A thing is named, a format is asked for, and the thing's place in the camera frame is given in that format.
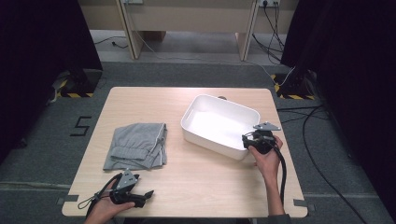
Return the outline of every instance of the hand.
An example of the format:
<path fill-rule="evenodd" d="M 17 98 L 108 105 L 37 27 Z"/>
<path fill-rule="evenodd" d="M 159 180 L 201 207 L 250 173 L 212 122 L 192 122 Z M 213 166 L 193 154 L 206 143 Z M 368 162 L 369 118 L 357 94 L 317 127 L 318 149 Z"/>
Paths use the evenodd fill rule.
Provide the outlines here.
<path fill-rule="evenodd" d="M 279 137 L 274 135 L 276 140 L 277 147 L 279 149 L 282 148 L 283 142 L 279 139 Z M 279 157 L 276 152 L 271 149 L 267 154 L 261 154 L 255 147 L 250 146 L 248 150 L 256 159 L 255 164 L 259 168 L 262 176 L 264 177 L 265 184 L 271 184 L 274 181 L 277 181 L 277 171 L 279 167 Z"/>
<path fill-rule="evenodd" d="M 111 189 L 115 181 L 109 184 L 107 189 Z M 84 224 L 104 224 L 116 214 L 134 207 L 134 203 L 114 204 L 107 196 L 108 192 L 101 195 L 102 199 L 93 207 Z"/>

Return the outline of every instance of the gray carpet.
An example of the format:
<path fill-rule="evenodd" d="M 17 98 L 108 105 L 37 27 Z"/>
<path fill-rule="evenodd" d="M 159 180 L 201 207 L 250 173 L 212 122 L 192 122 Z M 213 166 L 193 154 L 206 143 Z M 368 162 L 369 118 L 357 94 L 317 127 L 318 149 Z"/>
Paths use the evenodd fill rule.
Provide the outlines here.
<path fill-rule="evenodd" d="M 64 217 L 58 199 L 67 195 L 112 87 L 266 88 L 273 93 L 277 108 L 321 105 L 318 97 L 314 101 L 277 98 L 271 78 L 254 65 L 103 63 L 103 66 L 102 78 L 92 98 L 58 98 L 47 106 L 26 136 L 27 147 L 13 149 L 1 164 L 1 223 L 83 222 L 83 218 Z M 267 68 L 269 73 L 288 71 L 280 66 Z M 294 111 L 308 114 L 311 109 Z M 80 123 L 90 128 L 85 136 L 70 136 L 83 133 L 75 128 L 81 116 L 91 117 Z M 308 157 L 303 140 L 304 115 L 279 112 L 279 116 L 284 122 L 282 126 L 309 207 L 307 217 L 293 222 L 361 223 L 318 174 Z M 318 168 L 368 223 L 393 223 L 363 170 L 349 158 L 333 124 L 324 108 L 306 123 L 306 143 Z M 25 183 L 39 184 L 32 187 Z"/>

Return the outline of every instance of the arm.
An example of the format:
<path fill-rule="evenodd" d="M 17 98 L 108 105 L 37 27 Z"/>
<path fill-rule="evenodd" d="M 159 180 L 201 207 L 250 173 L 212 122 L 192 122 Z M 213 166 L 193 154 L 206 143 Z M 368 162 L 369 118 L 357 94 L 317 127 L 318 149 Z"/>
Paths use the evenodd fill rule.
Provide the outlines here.
<path fill-rule="evenodd" d="M 277 146 L 281 149 L 283 142 L 277 136 L 274 136 L 274 138 L 276 139 Z M 285 214 L 283 204 L 280 200 L 277 184 L 277 171 L 280 164 L 279 157 L 273 149 L 265 155 L 262 155 L 255 147 L 252 146 L 250 146 L 248 150 L 256 159 L 255 164 L 264 178 L 265 188 L 267 191 L 269 222 L 290 223 L 290 217 Z"/>

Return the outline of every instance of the floor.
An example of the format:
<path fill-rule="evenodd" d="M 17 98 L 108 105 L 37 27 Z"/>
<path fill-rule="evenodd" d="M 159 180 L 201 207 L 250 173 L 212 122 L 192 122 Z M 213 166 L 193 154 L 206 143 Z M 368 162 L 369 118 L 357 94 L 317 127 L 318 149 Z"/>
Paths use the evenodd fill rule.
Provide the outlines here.
<path fill-rule="evenodd" d="M 102 62 L 126 63 L 229 63 L 278 65 L 252 38 L 245 62 L 241 62 L 234 34 L 167 32 L 163 41 L 147 41 L 138 60 L 132 60 L 123 31 L 91 30 Z M 256 35 L 264 46 L 280 50 L 272 35 Z M 284 43 L 286 35 L 279 35 Z M 273 51 L 277 58 L 281 53 Z"/>

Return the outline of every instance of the sleeve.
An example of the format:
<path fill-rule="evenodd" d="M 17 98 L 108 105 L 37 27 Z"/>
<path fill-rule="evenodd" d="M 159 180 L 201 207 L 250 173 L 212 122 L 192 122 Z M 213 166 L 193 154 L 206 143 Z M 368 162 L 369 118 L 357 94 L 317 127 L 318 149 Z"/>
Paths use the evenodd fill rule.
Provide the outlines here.
<path fill-rule="evenodd" d="M 291 224 L 291 218 L 289 214 L 279 216 L 268 216 L 269 224 Z"/>

